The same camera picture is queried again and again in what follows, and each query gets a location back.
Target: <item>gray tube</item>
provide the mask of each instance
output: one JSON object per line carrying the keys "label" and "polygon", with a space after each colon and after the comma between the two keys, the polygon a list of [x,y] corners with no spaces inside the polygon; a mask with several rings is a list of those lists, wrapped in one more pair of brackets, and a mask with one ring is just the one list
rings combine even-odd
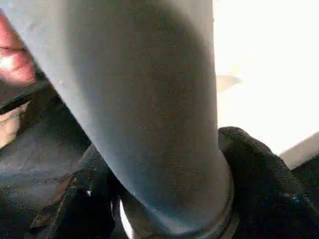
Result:
{"label": "gray tube", "polygon": [[232,201],[217,146],[211,2],[0,0],[112,171],[167,235],[215,224]]}

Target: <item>finger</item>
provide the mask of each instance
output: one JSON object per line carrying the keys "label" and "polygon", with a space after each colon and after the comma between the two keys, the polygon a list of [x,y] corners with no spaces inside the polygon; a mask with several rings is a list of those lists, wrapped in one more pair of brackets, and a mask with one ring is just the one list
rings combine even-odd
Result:
{"label": "finger", "polygon": [[29,61],[26,51],[0,49],[0,69],[4,72],[15,71]]}
{"label": "finger", "polygon": [[6,17],[0,12],[0,47],[10,49],[22,49],[23,43],[11,28]]}
{"label": "finger", "polygon": [[29,85],[35,82],[35,72],[31,61],[14,71],[7,72],[0,70],[0,75],[2,75],[7,82],[13,85]]}

